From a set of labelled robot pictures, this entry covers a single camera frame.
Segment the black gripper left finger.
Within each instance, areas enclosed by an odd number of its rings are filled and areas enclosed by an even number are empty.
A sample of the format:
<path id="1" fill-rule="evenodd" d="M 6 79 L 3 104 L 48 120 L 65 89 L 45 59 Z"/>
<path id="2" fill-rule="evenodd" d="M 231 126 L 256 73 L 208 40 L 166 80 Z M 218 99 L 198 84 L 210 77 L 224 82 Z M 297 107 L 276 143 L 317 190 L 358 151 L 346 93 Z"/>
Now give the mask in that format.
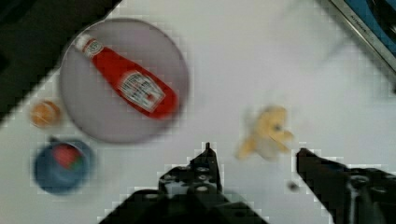
<path id="1" fill-rule="evenodd" d="M 249 206 L 222 192 L 217 154 L 209 144 L 185 166 L 162 175 L 156 189 L 141 189 L 100 224 L 268 224 Z"/>

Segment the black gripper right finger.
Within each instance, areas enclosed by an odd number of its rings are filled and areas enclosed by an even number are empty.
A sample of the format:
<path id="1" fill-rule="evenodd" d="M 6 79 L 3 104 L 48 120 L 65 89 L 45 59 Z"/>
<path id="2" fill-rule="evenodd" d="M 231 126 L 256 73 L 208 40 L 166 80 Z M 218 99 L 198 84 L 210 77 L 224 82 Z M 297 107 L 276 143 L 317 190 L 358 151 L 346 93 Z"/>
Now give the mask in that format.
<path id="1" fill-rule="evenodd" d="M 348 168 L 306 148 L 296 154 L 296 171 L 334 224 L 396 224 L 395 175 Z"/>

